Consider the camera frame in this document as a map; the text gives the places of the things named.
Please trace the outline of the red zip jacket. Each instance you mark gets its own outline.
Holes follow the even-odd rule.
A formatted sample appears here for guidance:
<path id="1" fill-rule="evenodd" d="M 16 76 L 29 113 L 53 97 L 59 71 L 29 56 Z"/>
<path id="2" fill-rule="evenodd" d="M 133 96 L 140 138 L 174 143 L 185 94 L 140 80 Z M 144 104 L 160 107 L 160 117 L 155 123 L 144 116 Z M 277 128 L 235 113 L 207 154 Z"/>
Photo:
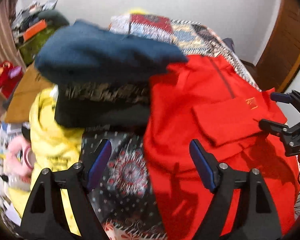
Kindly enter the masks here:
<path id="1" fill-rule="evenodd" d="M 287 121 L 270 91 L 256 90 L 222 56 L 191 55 L 149 83 L 144 155 L 168 238 L 191 239 L 212 199 L 189 154 L 193 139 L 236 170 L 259 169 L 287 233 L 294 223 L 299 167 L 296 158 L 285 156 L 279 138 L 258 126 L 261 119 Z"/>

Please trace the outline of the brown wooden door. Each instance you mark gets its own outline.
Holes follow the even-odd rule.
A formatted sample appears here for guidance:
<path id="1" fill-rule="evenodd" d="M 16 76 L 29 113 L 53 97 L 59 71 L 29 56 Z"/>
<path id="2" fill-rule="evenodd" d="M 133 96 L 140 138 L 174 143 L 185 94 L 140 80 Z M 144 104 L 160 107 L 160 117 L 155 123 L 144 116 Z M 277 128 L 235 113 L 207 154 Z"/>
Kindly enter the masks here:
<path id="1" fill-rule="evenodd" d="M 285 91 L 300 70 L 300 4 L 281 0 L 266 48 L 256 65 L 256 83 L 262 90 Z"/>

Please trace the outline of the pink plush toy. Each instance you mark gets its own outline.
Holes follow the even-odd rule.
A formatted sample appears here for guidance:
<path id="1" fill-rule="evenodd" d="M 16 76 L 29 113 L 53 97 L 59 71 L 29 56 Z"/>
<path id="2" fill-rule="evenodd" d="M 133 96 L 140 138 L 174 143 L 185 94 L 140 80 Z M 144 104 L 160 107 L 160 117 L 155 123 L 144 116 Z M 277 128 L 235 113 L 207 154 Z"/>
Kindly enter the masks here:
<path id="1" fill-rule="evenodd" d="M 31 143 L 22 135 L 14 137 L 7 148 L 5 166 L 8 173 L 29 177 L 34 169 L 36 156 Z"/>

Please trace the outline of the yellow garment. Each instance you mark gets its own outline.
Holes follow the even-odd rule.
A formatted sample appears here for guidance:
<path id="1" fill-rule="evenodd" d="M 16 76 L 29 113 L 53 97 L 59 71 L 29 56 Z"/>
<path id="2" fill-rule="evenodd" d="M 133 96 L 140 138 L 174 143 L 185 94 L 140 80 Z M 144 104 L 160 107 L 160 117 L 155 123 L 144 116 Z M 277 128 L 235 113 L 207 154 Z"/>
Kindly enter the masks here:
<path id="1" fill-rule="evenodd" d="M 29 113 L 31 146 L 36 156 L 30 188 L 42 169 L 67 170 L 78 162 L 81 153 L 83 129 L 57 124 L 53 92 L 53 88 L 47 88 L 38 93 Z"/>

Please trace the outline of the patchwork patterned bedspread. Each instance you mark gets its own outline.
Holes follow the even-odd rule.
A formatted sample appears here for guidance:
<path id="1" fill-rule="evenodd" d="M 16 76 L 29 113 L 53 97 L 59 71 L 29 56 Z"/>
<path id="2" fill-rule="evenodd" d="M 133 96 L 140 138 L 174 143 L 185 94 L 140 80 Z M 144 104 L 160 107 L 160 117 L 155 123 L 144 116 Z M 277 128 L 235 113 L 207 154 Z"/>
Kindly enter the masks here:
<path id="1" fill-rule="evenodd" d="M 158 41 L 174 43 L 185 55 L 214 59 L 221 57 L 230 72 L 246 89 L 259 89 L 243 63 L 210 28 L 196 22 L 170 20 L 156 15 L 129 14 L 115 17 L 111 31 L 133 34 Z M 136 133 L 109 130 L 85 132 L 82 153 L 91 153 L 102 139 L 113 147 L 101 180 L 89 198 L 109 239 L 169 239 L 167 217 L 172 212 L 170 194 L 180 196 L 177 179 L 169 175 L 164 162 L 154 160 L 151 150 L 153 136 L 150 120 Z"/>

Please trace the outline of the grey blue bag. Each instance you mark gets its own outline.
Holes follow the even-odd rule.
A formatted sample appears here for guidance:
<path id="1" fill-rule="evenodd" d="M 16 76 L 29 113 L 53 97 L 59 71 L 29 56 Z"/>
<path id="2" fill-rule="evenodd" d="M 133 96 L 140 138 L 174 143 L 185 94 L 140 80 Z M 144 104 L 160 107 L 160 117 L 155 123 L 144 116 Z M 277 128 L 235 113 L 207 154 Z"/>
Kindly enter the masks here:
<path id="1" fill-rule="evenodd" d="M 223 39 L 223 42 L 230 50 L 235 52 L 235 45 L 234 45 L 234 41 L 232 38 L 225 38 L 225 39 Z"/>

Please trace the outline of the black patterned folded garment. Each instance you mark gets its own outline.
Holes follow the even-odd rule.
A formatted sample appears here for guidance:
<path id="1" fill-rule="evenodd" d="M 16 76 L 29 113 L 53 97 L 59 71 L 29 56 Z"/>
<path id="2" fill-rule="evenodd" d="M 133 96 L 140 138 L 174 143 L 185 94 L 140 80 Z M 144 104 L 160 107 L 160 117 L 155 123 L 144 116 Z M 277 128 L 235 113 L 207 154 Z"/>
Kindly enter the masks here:
<path id="1" fill-rule="evenodd" d="M 58 87 L 55 121 L 67 128 L 145 126 L 149 115 L 148 81 L 73 83 Z"/>

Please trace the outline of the red plush toy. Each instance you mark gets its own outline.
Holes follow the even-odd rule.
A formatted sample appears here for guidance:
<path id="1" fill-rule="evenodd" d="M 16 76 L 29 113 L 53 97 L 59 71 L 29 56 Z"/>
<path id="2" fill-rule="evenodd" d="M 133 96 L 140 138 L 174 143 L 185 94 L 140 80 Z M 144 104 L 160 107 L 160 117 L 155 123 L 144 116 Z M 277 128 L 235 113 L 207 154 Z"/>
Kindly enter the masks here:
<path id="1" fill-rule="evenodd" d="M 22 66 L 14 66 L 10 61 L 0 65 L 0 93 L 9 98 L 18 82 L 23 77 Z"/>

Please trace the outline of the folded blue denim garment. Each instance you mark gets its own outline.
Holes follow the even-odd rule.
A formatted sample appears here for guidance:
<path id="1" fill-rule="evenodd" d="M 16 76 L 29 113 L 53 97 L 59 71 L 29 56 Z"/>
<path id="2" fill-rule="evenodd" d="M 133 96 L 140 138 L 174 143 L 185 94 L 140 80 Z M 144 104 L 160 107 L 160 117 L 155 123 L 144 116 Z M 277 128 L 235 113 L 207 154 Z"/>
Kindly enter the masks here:
<path id="1" fill-rule="evenodd" d="M 43 45 L 34 66 L 52 83 L 147 81 L 187 57 L 169 43 L 115 34 L 85 21 L 59 28 Z"/>

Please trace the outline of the green patterned cloth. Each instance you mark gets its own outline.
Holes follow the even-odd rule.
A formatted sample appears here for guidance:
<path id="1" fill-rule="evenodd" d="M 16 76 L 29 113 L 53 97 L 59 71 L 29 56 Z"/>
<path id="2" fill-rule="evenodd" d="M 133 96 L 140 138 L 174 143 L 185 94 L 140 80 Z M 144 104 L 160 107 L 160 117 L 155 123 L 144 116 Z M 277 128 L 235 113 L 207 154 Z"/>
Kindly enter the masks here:
<path id="1" fill-rule="evenodd" d="M 44 30 L 38 32 L 32 38 L 24 42 L 19 51 L 24 63 L 29 66 L 33 61 L 42 46 L 46 43 L 50 36 L 57 30 L 55 27 L 47 27 Z"/>

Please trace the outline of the striped brown curtain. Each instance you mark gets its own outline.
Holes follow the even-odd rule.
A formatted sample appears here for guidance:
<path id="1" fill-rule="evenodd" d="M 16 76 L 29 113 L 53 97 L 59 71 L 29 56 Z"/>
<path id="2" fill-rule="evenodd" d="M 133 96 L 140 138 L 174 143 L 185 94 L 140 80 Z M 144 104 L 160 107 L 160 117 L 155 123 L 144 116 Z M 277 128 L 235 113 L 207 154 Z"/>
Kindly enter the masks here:
<path id="1" fill-rule="evenodd" d="M 17 0 L 2 0 L 0 3 L 0 64 L 10 61 L 15 66 L 26 68 L 20 51 L 16 48 L 11 23 L 16 17 Z"/>

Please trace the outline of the orange box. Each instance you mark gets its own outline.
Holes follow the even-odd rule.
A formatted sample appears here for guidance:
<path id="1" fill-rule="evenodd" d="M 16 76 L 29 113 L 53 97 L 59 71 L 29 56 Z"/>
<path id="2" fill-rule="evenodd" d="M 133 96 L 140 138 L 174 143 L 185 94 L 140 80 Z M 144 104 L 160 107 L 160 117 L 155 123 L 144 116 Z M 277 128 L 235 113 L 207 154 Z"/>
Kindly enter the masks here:
<path id="1" fill-rule="evenodd" d="M 40 31 L 44 30 L 47 27 L 46 20 L 40 20 L 33 26 L 29 27 L 24 33 L 23 33 L 23 39 L 24 41 L 29 40 L 34 35 L 39 33 Z"/>

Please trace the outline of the grey pillow on pile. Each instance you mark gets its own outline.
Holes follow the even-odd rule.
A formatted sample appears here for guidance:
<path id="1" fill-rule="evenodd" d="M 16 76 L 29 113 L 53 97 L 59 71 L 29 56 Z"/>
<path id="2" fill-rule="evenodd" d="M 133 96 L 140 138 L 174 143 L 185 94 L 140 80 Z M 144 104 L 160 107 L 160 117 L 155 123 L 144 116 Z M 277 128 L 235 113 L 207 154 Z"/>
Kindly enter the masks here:
<path id="1" fill-rule="evenodd" d="M 57 27 L 67 26 L 69 25 L 69 21 L 67 18 L 63 16 L 58 10 L 44 10 L 38 14 L 38 18 L 40 20 L 46 20 L 46 22 L 50 25 L 54 25 Z"/>

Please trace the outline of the yellow bed rail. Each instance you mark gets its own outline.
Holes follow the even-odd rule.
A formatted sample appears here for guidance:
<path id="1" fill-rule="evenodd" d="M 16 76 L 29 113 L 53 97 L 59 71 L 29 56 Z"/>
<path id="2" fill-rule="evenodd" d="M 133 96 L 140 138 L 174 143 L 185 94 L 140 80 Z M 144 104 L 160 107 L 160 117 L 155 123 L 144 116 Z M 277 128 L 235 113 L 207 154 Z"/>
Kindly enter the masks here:
<path id="1" fill-rule="evenodd" d="M 128 10 L 127 10 L 127 13 L 128 13 L 128 14 L 141 14 L 141 15 L 147 15 L 147 14 L 150 14 L 149 11 L 147 11 L 147 10 L 145 10 L 145 9 L 142 9 L 142 8 L 138 8 L 138 7 L 128 9 Z"/>

